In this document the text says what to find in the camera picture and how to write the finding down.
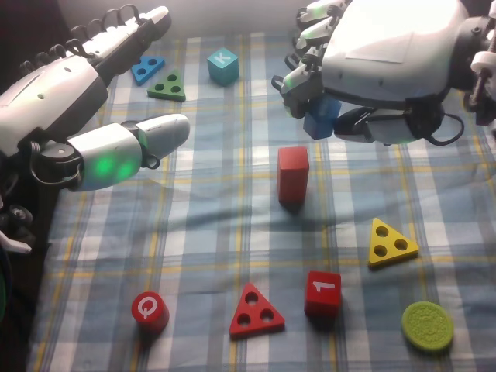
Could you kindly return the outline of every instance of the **red triangle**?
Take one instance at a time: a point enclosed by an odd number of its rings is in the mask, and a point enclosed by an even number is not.
[[[284,329],[284,318],[251,283],[243,289],[229,334],[240,339]]]

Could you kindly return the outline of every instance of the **table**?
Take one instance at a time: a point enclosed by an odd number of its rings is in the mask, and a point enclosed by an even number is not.
[[[222,88],[206,58],[239,56],[241,78]],[[164,113],[191,122],[188,141],[157,170],[104,190],[60,196],[32,333],[39,371],[489,371],[496,366],[496,146],[452,92],[447,112],[467,125],[453,145],[385,147],[314,142],[270,86],[284,75],[286,36],[161,40],[184,77],[183,104],[146,96],[130,73],[115,79],[89,127]],[[152,78],[160,80],[162,73]],[[456,123],[436,134],[447,139]],[[277,149],[307,146],[307,199],[296,215],[277,202]],[[417,259],[367,267],[378,217],[420,245]],[[303,312],[309,270],[340,273],[343,308],[330,332]],[[286,319],[285,332],[229,341],[243,286],[255,284]],[[158,291],[170,323],[140,342],[133,299]],[[401,335],[401,314],[433,301],[453,317],[449,354],[427,357]]]

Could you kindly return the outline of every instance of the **red block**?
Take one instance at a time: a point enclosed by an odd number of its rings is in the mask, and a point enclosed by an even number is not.
[[[131,306],[133,318],[147,332],[160,333],[169,322],[169,309],[155,292],[143,292]]]
[[[341,275],[310,271],[305,296],[307,316],[336,317],[341,306]]]
[[[284,147],[279,149],[277,194],[281,204],[301,204],[305,201],[309,168],[306,147]]]
[[[253,284],[248,283],[229,327],[231,338],[240,339],[283,329],[282,315]]]

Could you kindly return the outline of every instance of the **blue block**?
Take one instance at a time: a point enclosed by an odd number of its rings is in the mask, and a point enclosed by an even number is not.
[[[314,140],[332,136],[334,123],[341,110],[341,102],[328,95],[323,95],[310,101],[309,104],[303,130]]]
[[[226,48],[217,50],[207,58],[208,73],[217,84],[225,87],[239,78],[238,57]]]
[[[141,57],[139,63],[131,67],[131,71],[133,72],[136,83],[143,85],[145,81],[154,76],[163,66],[165,66],[165,58]]]

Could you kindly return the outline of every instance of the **green disc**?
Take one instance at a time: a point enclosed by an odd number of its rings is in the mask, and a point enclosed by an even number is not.
[[[5,308],[7,307],[7,294],[5,291],[5,282],[3,280],[2,269],[0,269],[0,322],[5,314]]]
[[[408,306],[401,317],[408,341],[430,353],[446,349],[453,340],[453,322],[439,305],[421,301]]]

